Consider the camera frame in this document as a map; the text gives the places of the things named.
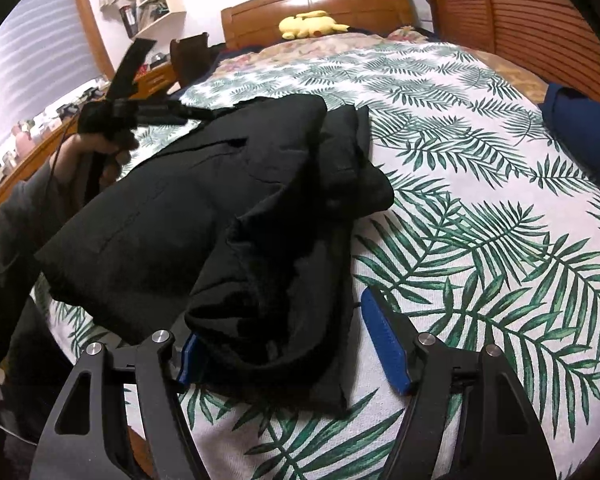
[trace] metal screw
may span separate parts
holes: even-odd
[[[423,332],[422,334],[418,334],[418,341],[424,346],[431,346],[436,342],[436,336],[429,332]]]
[[[169,335],[167,330],[156,330],[151,336],[151,341],[154,343],[164,343],[169,338]]]
[[[91,343],[87,346],[87,354],[96,355],[102,351],[102,343]]]
[[[502,355],[502,348],[498,345],[487,345],[485,350],[491,357],[500,357]]]

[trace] gray sleeve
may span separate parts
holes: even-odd
[[[0,206],[0,361],[40,274],[34,255],[69,218],[65,193],[50,174],[46,162]]]

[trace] yellow plush toy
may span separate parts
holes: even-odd
[[[349,25],[339,25],[330,18],[324,10],[302,12],[289,16],[278,26],[285,40],[299,40],[301,38],[319,38],[334,31],[345,32]]]

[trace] wooden closet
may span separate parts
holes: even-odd
[[[443,41],[497,54],[600,102],[600,41],[569,0],[428,0]]]

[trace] window blind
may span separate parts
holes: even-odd
[[[0,145],[18,121],[98,76],[75,0],[21,0],[0,26]]]

